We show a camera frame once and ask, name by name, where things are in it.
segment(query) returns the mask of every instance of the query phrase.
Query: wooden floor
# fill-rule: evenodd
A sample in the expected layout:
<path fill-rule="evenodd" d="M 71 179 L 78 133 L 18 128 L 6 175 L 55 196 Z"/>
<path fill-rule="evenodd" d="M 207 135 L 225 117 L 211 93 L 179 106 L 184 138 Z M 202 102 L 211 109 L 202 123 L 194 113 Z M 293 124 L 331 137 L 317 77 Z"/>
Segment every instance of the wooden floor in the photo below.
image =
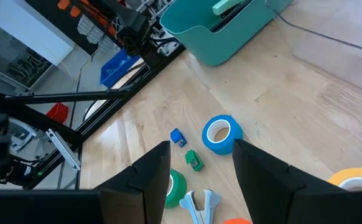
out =
<path fill-rule="evenodd" d="M 171 166 L 188 190 L 222 196 L 215 223 L 249 219 L 231 156 L 217 156 L 201 140 L 218 114 L 231 114 L 245 140 L 321 179 L 362 167 L 362 89 L 293 58 L 271 23 L 221 66 L 206 67 L 187 51 L 174 60 L 84 143 L 80 187 L 116 175 L 177 127 L 188 144 L 172 145 Z M 186 165 L 188 149 L 204 161 L 201 172 Z M 192 220 L 177 207 L 164 211 L 162 223 Z"/>
<path fill-rule="evenodd" d="M 348 44 L 309 34 L 278 20 L 295 57 L 362 88 L 362 0 L 296 0 L 282 15 L 291 23 Z"/>

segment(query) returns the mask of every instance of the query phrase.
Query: small blue figure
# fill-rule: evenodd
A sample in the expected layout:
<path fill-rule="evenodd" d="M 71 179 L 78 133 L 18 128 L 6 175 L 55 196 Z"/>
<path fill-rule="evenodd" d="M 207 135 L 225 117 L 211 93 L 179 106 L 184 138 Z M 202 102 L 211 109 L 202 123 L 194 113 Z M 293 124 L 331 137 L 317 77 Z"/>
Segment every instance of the small blue figure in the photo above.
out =
<path fill-rule="evenodd" d="M 187 144 L 187 140 L 183 137 L 182 133 L 178 128 L 175 128 L 170 133 L 170 138 L 174 143 L 179 143 L 180 147 L 184 147 Z"/>

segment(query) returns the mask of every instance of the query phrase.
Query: teal plastic bin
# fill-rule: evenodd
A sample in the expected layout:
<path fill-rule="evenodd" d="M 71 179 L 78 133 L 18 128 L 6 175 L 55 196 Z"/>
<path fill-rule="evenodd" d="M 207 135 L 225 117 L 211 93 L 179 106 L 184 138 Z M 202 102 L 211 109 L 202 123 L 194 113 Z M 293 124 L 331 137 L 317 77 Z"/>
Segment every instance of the teal plastic bin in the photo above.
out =
<path fill-rule="evenodd" d="M 212 6 L 219 0 L 176 0 L 163 14 L 160 23 L 178 38 L 197 59 L 208 66 L 219 65 L 232 57 L 260 31 L 275 13 L 265 0 L 252 0 L 235 18 L 218 32 L 210 32 L 220 16 Z M 269 0 L 280 12 L 291 0 Z"/>

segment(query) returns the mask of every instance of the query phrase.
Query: small green figure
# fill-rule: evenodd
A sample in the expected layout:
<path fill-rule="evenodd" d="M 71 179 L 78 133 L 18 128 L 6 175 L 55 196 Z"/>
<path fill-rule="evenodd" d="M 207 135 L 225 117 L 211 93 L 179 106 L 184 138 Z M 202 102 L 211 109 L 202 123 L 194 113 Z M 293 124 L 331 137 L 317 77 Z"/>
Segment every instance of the small green figure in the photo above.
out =
<path fill-rule="evenodd" d="M 189 150 L 185 155 L 187 164 L 191 164 L 194 171 L 200 171 L 205 165 L 199 155 L 194 150 Z"/>

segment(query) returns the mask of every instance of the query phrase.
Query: clear plastic mat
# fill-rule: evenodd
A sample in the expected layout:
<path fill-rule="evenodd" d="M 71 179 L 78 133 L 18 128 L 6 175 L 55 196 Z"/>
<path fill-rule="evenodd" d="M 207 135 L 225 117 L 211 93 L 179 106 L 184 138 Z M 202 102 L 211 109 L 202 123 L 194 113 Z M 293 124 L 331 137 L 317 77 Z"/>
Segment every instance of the clear plastic mat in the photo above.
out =
<path fill-rule="evenodd" d="M 362 88 L 362 0 L 297 0 L 274 12 L 294 57 Z"/>

